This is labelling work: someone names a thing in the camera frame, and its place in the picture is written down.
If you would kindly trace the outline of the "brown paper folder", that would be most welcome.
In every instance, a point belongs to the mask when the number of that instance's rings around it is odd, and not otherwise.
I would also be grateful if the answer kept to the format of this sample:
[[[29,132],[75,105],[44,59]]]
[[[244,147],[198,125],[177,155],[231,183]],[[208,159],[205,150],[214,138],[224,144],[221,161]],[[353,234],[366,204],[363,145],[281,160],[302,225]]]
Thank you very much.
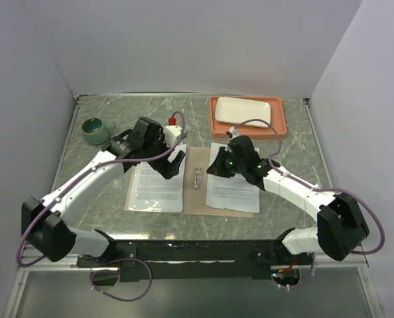
[[[187,147],[185,144],[177,146],[170,155],[174,158],[179,150],[186,153],[185,172],[183,183],[183,215],[211,215],[222,217],[252,218],[255,213],[244,213],[228,209],[216,209],[206,205],[207,174],[206,170],[214,161],[214,153],[221,145],[213,143],[209,148]],[[194,189],[194,170],[196,167],[203,169],[202,184],[200,189]]]

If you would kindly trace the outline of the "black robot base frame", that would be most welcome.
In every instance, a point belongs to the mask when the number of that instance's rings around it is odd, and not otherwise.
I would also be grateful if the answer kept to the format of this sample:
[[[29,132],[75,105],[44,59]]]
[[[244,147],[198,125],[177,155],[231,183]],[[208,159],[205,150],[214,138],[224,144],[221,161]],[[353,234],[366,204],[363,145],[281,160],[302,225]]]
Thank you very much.
[[[271,279],[274,266],[309,265],[279,240],[116,240],[103,256],[81,255],[77,267],[119,270],[121,282],[192,278]]]

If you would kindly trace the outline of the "printed paper sheet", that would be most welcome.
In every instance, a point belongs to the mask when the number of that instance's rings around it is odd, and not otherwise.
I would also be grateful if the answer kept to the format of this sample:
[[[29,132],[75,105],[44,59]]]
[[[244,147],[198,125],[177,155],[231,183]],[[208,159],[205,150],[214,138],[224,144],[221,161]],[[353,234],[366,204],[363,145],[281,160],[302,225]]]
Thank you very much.
[[[183,211],[183,183],[185,160],[178,175],[164,179],[148,163],[134,167],[125,202],[126,211],[181,213]]]
[[[260,212],[259,188],[249,184],[239,173],[238,161],[226,152],[222,160],[224,172],[233,172],[230,178],[207,174],[206,205],[244,213]]]

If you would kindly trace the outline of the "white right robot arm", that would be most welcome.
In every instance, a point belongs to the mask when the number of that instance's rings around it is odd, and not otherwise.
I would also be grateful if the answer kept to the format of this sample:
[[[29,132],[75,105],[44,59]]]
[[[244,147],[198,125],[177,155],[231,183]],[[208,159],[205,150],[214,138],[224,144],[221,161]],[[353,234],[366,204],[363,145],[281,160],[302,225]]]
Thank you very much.
[[[358,202],[341,190],[322,191],[290,173],[278,162],[260,157],[248,136],[235,136],[215,148],[216,156],[207,169],[211,176],[244,180],[285,199],[304,211],[315,226],[289,229],[277,241],[275,258],[291,263],[298,254],[323,252],[342,261],[369,235]]]

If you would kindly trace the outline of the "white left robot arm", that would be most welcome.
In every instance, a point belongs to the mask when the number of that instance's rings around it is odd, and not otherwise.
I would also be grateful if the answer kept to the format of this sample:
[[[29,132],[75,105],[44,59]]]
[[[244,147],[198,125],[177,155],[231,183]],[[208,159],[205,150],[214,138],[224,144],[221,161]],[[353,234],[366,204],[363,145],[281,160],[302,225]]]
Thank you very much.
[[[174,119],[171,116],[168,125],[162,127],[148,117],[138,118],[132,129],[105,142],[91,162],[64,185],[42,199],[25,200],[21,207],[17,264],[25,265],[21,256],[24,245],[29,243],[52,262],[76,253],[91,256],[100,266],[111,265],[116,258],[117,241],[98,229],[70,227],[72,217],[109,182],[142,162],[166,180],[177,176],[186,154],[181,150],[173,160],[168,158],[186,137],[186,122],[176,125]]]

